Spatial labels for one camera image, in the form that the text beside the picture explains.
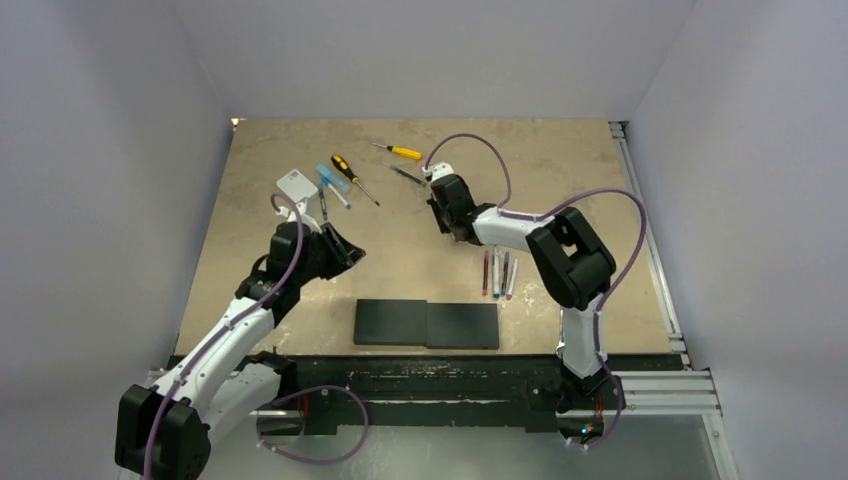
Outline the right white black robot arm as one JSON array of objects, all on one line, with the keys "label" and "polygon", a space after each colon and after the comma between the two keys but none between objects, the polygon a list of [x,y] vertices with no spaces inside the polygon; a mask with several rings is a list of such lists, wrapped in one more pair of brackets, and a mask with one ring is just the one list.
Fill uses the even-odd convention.
[{"label": "right white black robot arm", "polygon": [[549,296],[560,306],[556,355],[564,368],[561,392],[576,407],[596,399],[610,377],[604,370],[599,306],[616,262],[584,215],[566,207],[546,219],[502,213],[476,204],[464,179],[429,174],[428,200],[439,229],[459,242],[527,252]]}]

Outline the pink cap white marker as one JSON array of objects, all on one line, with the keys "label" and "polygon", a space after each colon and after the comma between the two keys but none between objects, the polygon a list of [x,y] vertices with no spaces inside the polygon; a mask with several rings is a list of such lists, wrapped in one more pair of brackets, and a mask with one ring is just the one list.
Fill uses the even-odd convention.
[{"label": "pink cap white marker", "polygon": [[511,269],[509,270],[508,283],[506,285],[505,298],[507,300],[511,300],[512,297],[513,297],[518,267],[519,267],[519,260],[515,259],[512,263]]}]

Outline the red clear pen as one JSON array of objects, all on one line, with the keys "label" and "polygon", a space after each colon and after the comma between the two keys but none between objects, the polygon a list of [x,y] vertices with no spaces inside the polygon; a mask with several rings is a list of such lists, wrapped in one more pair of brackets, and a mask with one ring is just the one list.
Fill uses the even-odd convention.
[{"label": "red clear pen", "polygon": [[489,261],[490,261],[490,253],[489,253],[488,250],[485,250],[484,255],[483,255],[482,287],[481,287],[483,297],[486,297],[488,295]]}]

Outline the dark blue gel pen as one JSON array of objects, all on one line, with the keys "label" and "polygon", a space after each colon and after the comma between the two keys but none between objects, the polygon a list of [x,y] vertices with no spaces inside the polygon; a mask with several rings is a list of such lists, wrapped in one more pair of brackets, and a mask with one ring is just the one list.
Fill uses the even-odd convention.
[{"label": "dark blue gel pen", "polygon": [[501,267],[501,281],[500,281],[500,297],[505,298],[508,292],[508,283],[509,283],[509,266],[510,266],[510,252],[505,251],[502,257],[503,265]]}]

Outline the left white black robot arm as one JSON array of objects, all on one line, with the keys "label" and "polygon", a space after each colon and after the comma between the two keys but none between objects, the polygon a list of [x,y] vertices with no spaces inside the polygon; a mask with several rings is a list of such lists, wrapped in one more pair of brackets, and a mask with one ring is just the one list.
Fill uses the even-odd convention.
[{"label": "left white black robot arm", "polygon": [[152,385],[133,385],[123,394],[115,463],[143,479],[196,479],[213,447],[250,411],[292,405],[294,377],[280,367],[241,363],[299,302],[304,285],[333,279],[365,255],[329,223],[279,224],[268,253],[253,264],[213,329]]}]

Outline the blue white marker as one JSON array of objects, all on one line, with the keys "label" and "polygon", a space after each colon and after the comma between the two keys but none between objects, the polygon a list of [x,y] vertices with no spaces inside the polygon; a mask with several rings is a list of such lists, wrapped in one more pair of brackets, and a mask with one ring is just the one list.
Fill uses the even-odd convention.
[{"label": "blue white marker", "polygon": [[492,250],[491,255],[491,291],[495,299],[500,297],[501,292],[501,268],[500,268],[500,251],[497,246]]}]

